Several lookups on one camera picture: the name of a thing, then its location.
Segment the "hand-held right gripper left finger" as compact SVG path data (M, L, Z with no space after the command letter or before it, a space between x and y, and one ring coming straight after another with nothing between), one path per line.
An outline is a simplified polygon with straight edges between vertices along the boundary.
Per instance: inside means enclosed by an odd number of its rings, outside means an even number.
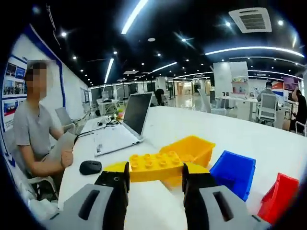
M118 172L102 171L64 202L59 213L45 221L47 230L122 230L130 187L129 163Z

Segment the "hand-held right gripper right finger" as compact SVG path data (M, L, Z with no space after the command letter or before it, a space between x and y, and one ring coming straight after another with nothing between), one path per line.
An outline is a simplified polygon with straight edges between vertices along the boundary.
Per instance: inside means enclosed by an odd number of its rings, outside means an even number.
M189 230L268 230L270 224L248 212L246 203L210 172L193 163L182 170L183 205Z

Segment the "person's left hand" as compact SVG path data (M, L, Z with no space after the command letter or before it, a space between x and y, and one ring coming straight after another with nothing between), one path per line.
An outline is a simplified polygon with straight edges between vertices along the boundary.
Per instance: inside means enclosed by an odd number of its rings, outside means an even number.
M61 165L63 168L71 166L73 163L72 149L63 149L61 151Z

